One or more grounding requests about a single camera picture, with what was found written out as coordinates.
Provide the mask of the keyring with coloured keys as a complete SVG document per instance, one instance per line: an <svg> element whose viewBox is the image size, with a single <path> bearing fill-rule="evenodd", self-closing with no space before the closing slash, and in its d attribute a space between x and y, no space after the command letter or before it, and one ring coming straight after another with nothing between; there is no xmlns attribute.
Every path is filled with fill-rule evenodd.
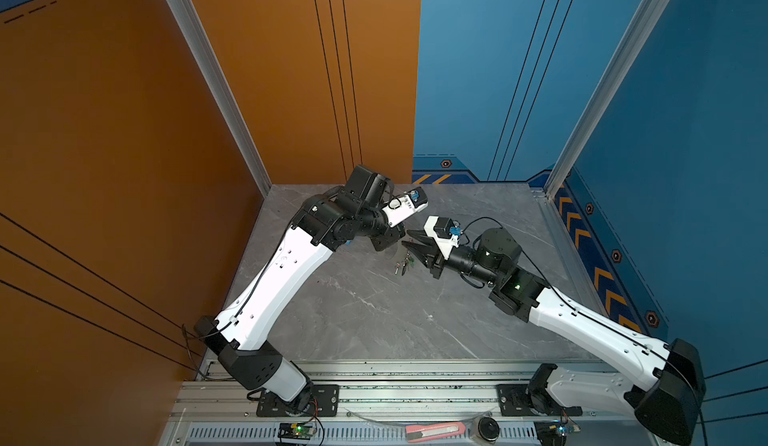
<svg viewBox="0 0 768 446"><path fill-rule="evenodd" d="M402 258L396 261L394 274L396 276L404 276L414 264L414 257L409 251L407 251Z"/></svg>

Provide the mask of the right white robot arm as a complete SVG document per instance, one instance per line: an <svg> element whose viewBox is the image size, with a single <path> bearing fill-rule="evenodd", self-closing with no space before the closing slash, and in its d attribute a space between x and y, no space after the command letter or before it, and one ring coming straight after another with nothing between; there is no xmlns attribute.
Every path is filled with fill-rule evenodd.
<svg viewBox="0 0 768 446"><path fill-rule="evenodd" d="M680 338L670 343L621 326L568 297L540 270L520 268L522 247L504 228L461 243L455 228L412 230L404 247L434 278L446 270L480 288L505 314L551 331L612 367L610 373L577 373L541 365L527 386L541 415L578 408L634 417L646 430L675 445L690 445L706 385L697 348Z"/></svg>

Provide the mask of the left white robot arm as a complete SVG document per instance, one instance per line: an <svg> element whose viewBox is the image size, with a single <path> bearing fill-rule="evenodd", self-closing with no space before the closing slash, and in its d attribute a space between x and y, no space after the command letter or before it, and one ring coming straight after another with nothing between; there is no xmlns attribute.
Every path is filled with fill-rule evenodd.
<svg viewBox="0 0 768 446"><path fill-rule="evenodd" d="M197 339L247 390L272 393L289 408L304 410L311 400L311 381L269 343L275 322L306 280L341 246L367 237L376 251L383 251L404 237L405 220L427 204L421 188L397 195L388 177L355 167L346 184L302 203L244 291L217 316L197 321Z"/></svg>

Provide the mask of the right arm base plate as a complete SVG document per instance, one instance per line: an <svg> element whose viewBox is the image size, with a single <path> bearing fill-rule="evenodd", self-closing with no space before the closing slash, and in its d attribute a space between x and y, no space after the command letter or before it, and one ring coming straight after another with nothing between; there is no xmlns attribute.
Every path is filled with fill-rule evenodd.
<svg viewBox="0 0 768 446"><path fill-rule="evenodd" d="M528 387L522 383L499 384L495 389L503 417L579 417L583 415L583 409L580 406L564 407L545 390L530 393Z"/></svg>

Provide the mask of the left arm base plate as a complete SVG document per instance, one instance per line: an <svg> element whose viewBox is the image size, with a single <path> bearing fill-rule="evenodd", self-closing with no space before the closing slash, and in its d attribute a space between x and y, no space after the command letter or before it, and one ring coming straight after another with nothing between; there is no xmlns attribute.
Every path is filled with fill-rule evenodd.
<svg viewBox="0 0 768 446"><path fill-rule="evenodd" d="M256 415L278 417L335 417L339 406L340 387L337 384L310 383L296 398L285 401L274 392L265 392L258 401Z"/></svg>

